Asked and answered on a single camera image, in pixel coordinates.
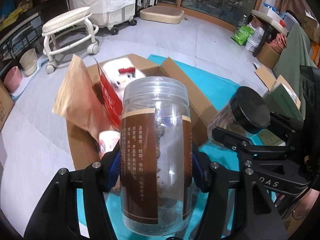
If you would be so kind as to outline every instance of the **black lid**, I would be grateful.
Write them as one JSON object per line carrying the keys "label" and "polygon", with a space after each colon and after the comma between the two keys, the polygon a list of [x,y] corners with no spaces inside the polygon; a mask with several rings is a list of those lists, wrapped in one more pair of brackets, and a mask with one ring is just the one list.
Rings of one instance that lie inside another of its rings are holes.
{"label": "black lid", "polygon": [[270,124],[270,111],[262,97],[249,87],[239,87],[230,99],[236,121],[247,132],[259,133]]}

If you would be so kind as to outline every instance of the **gray tile floor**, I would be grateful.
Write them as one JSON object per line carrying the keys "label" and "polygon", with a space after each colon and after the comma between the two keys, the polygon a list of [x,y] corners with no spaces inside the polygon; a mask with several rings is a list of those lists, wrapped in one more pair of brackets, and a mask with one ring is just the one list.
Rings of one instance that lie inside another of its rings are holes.
{"label": "gray tile floor", "polygon": [[[157,54],[249,86],[261,95],[267,91],[254,73],[253,62],[257,59],[230,39],[231,31],[193,17],[178,25],[137,20],[136,26],[123,24],[115,36],[107,29],[99,30],[96,38],[100,52],[95,58],[103,61],[129,53],[146,58]],[[61,44],[81,37],[83,34],[73,33]],[[72,53],[81,56],[87,66],[95,63],[86,46],[57,56],[60,66],[53,74],[48,75],[44,68],[39,71],[16,102],[0,134],[0,208],[21,235],[57,170],[74,170],[66,121],[52,114],[51,109]]]}

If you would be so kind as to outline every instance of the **beige pet bed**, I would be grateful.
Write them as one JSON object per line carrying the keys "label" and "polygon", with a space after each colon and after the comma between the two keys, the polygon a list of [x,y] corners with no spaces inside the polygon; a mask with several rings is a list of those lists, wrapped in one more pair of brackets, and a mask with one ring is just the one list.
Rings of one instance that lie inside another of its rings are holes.
{"label": "beige pet bed", "polygon": [[140,19],[148,21],[178,24],[183,18],[183,10],[169,6],[156,5],[140,11]]}

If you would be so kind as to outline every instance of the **brown curtain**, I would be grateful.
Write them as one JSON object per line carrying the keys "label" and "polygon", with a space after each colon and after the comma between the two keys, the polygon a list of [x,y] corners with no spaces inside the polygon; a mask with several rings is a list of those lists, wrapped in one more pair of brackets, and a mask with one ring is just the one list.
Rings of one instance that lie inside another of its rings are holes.
{"label": "brown curtain", "polygon": [[306,15],[305,10],[311,13],[310,7],[305,0],[276,0],[275,7],[280,13],[290,10],[295,13],[297,18],[303,23]]}

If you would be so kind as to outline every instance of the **red bottle cap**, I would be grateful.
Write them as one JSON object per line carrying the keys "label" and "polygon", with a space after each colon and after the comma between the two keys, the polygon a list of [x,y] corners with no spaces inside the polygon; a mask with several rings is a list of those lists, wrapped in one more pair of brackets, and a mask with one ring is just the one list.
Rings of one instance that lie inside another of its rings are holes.
{"label": "red bottle cap", "polygon": [[285,28],[285,23],[283,20],[280,20],[280,25]]}

